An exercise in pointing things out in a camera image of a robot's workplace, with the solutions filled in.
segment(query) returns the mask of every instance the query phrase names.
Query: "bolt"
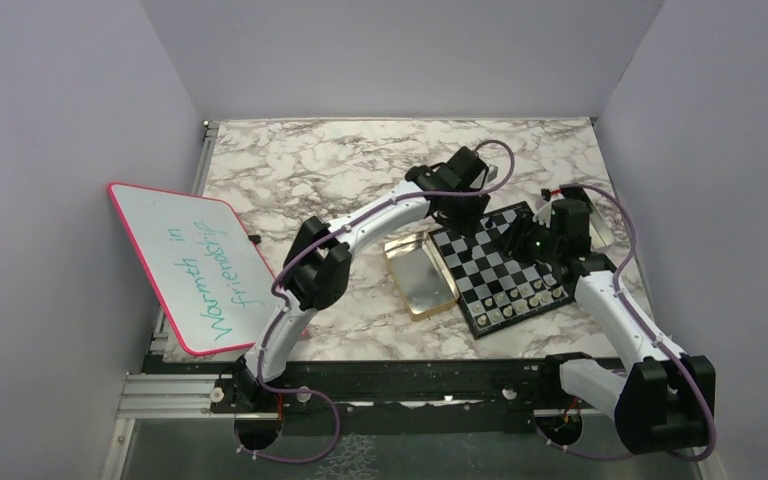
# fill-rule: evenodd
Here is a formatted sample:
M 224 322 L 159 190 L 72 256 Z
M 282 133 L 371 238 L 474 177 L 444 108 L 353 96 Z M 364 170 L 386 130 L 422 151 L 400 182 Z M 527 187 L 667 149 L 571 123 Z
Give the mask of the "bolt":
M 299 390 L 310 390 L 307 387 L 300 387 Z M 309 393 L 297 393 L 296 394 L 296 400 L 298 400 L 301 403 L 307 403 L 310 401 L 311 395 Z
M 210 391 L 210 401 L 213 403 L 219 403 L 222 401 L 222 399 L 225 398 L 225 392 L 222 391 L 222 388 L 215 387 Z

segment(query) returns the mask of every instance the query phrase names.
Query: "robotic arm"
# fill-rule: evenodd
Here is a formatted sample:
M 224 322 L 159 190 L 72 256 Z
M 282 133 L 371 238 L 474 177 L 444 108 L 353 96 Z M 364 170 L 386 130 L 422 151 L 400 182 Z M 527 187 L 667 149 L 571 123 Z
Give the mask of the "robotic arm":
M 265 385 L 283 373 L 304 328 L 345 293 L 352 257 L 370 243 L 427 216 L 462 235 L 477 233 L 489 201 L 479 184 L 493 176 L 474 151 L 462 148 L 445 164 L 411 168 L 394 189 L 352 214 L 330 223 L 305 221 L 284 262 L 286 276 L 273 289 L 286 303 L 245 355 L 251 382 Z M 580 192 L 570 193 L 575 198 Z M 705 445 L 709 422 L 694 394 L 701 391 L 710 416 L 714 368 L 704 356 L 686 355 L 621 294 L 627 291 L 611 262 L 591 251 L 591 208 L 580 199 L 550 200 L 536 215 L 523 214 L 496 242 L 515 260 L 551 266 L 556 280 L 593 315 L 627 372 L 617 375 L 581 353 L 550 356 L 543 372 L 546 394 L 580 398 L 608 415 L 632 453 Z

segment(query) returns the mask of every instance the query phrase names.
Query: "marble tabletop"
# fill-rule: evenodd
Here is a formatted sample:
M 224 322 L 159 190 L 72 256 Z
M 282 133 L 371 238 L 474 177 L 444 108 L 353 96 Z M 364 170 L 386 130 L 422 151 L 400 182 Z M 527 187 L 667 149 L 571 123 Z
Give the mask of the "marble tabletop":
M 527 200 L 541 202 L 541 188 L 589 183 L 610 189 L 591 123 L 581 119 L 433 120 L 298 119 L 221 124 L 204 196 L 222 199 L 252 234 L 274 271 L 280 270 L 299 225 L 351 213 L 402 180 L 413 165 L 444 162 L 461 146 L 496 138 L 516 152 L 511 181 L 493 194 L 488 210 Z M 505 152 L 481 151 L 482 159 L 508 168 Z M 628 252 L 619 214 L 595 199 L 617 241 L 605 253 L 615 262 Z M 425 360 L 538 358 L 582 351 L 616 356 L 607 337 L 577 304 L 473 339 L 456 307 L 413 322 L 384 262 L 382 244 L 435 228 L 426 219 L 371 244 L 352 262 L 346 294 L 316 315 L 291 360 Z M 637 266 L 624 281 L 649 312 Z M 167 362 L 231 361 L 240 352 L 192 357 L 169 335 Z

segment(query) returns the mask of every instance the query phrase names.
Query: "white wall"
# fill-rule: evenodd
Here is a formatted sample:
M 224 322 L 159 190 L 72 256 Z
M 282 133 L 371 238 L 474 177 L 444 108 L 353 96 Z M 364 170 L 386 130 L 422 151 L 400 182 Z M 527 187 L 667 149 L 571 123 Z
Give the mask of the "white wall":
M 137 0 L 0 0 L 0 479 L 98 478 L 155 305 L 104 187 L 202 134 Z
M 662 0 L 143 0 L 199 110 L 596 116 Z
M 667 0 L 596 131 L 659 323 L 717 367 L 729 479 L 766 479 L 768 1 Z

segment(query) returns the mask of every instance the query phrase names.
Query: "black and white checkered board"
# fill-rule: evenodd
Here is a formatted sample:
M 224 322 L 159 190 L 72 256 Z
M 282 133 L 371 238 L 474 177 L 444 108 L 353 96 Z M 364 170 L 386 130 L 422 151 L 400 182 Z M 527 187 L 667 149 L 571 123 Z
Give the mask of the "black and white checkered board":
M 522 210 L 531 212 L 525 202 L 489 212 L 475 238 L 445 227 L 430 234 L 455 277 L 458 305 L 475 338 L 573 301 L 548 266 L 505 261 L 490 244 Z

